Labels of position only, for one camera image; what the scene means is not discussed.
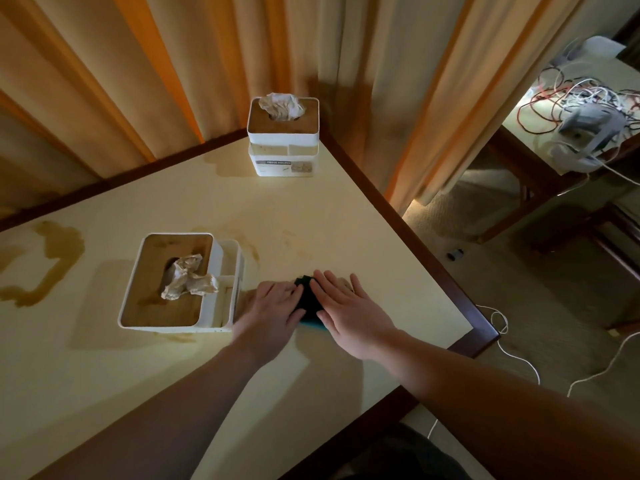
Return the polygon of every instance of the left hand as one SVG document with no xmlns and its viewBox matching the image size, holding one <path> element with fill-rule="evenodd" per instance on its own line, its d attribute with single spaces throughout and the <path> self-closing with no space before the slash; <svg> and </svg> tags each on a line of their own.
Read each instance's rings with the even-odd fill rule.
<svg viewBox="0 0 640 480">
<path fill-rule="evenodd" d="M 258 366 L 275 359 L 293 335 L 305 314 L 302 309 L 293 311 L 302 291 L 302 285 L 290 282 L 262 282 L 244 314 L 234 323 L 233 343 L 246 346 Z"/>
</svg>

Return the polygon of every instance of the floor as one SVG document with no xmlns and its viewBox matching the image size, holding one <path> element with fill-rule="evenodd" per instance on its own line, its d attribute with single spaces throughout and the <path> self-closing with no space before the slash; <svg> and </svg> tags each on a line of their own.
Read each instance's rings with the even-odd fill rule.
<svg viewBox="0 0 640 480">
<path fill-rule="evenodd" d="M 617 168 L 640 177 L 632 164 Z M 531 245 L 632 189 L 619 177 L 607 175 L 554 199 L 509 231 L 478 245 L 474 237 L 516 208 L 519 195 L 515 177 L 491 154 L 482 153 L 452 192 L 426 207 L 413 202 L 404 220 L 471 300 L 508 317 L 509 332 L 500 339 L 505 350 L 532 362 L 543 387 L 566 394 L 572 381 L 607 366 L 620 339 L 604 327 L 637 317 L 640 284 L 587 239 L 548 255 L 533 251 Z M 451 262 L 446 254 L 456 249 L 464 256 Z M 504 355 L 497 345 L 478 360 L 535 381 L 528 365 Z M 640 336 L 629 341 L 610 373 L 577 385 L 572 397 L 640 432 L 638 374 Z M 433 421 L 423 407 L 404 419 L 424 435 Z M 431 439 L 459 460 L 474 480 L 492 478 L 443 425 L 436 426 Z"/>
</svg>

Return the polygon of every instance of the tissue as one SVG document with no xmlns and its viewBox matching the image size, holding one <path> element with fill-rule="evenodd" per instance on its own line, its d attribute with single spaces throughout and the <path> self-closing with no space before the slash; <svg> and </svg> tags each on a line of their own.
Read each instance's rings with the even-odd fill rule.
<svg viewBox="0 0 640 480">
<path fill-rule="evenodd" d="M 195 273 L 201 261 L 202 256 L 200 254 L 176 259 L 164 274 L 163 282 L 169 282 L 164 286 L 160 297 L 174 300 L 186 293 L 201 296 L 206 293 L 217 293 L 218 282 L 212 274 L 199 276 Z"/>
<path fill-rule="evenodd" d="M 304 106 L 293 94 L 271 93 L 261 97 L 258 104 L 276 121 L 297 120 L 305 113 Z"/>
</svg>

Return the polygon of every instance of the curtain fold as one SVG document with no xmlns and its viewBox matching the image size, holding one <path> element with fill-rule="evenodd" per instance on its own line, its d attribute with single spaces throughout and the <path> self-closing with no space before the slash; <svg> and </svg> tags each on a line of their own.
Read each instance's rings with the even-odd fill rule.
<svg viewBox="0 0 640 480">
<path fill-rule="evenodd" d="M 455 183 L 556 51 L 638 7 L 0 0 L 0 217 L 245 127 L 272 91 L 318 97 L 402 212 Z"/>
</svg>

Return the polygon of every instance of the table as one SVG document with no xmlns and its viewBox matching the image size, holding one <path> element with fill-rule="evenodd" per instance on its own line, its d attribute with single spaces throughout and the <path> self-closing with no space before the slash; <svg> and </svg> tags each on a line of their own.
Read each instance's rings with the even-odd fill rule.
<svg viewBox="0 0 640 480">
<path fill-rule="evenodd" d="M 245 135 L 210 141 L 2 223 L 0 296 L 18 301 L 0 302 L 0 477 L 36 473 L 228 343 L 228 333 L 117 327 L 149 232 L 238 240 L 250 257 L 248 287 L 315 267 L 356 272 L 398 327 L 459 353 L 474 356 L 496 339 L 324 130 L 313 178 L 256 177 Z M 43 256 L 45 241 L 49 256 L 60 258 L 54 266 Z M 41 281 L 52 286 L 38 287 Z M 194 478 L 320 478 L 415 405 L 380 366 L 300 325 L 249 382 Z"/>
<path fill-rule="evenodd" d="M 566 69 L 567 78 L 582 75 L 599 79 L 616 91 L 640 90 L 640 73 L 617 59 L 598 63 L 576 63 Z M 525 98 L 519 101 L 486 145 L 500 163 L 519 179 L 522 190 L 520 206 L 484 231 L 478 237 L 480 243 L 494 238 L 556 195 L 583 184 L 587 178 L 585 174 L 567 172 L 554 165 L 547 152 L 548 142 L 552 138 L 551 133 L 532 135 L 521 128 L 516 120 L 516 114 L 518 108 L 528 101 L 529 99 Z M 545 103 L 540 103 L 540 107 L 536 107 L 539 112 L 543 112 Z M 520 120 L 528 129 L 535 132 L 552 127 L 551 123 L 541 120 L 526 108 L 521 111 Z M 612 151 L 612 147 L 613 145 L 610 144 L 609 151 Z M 640 147 L 640 134 L 635 134 L 622 142 L 615 160 L 629 156 L 638 147 Z M 597 178 L 606 172 L 606 169 L 592 172 L 592 178 L 594 176 Z"/>
</svg>

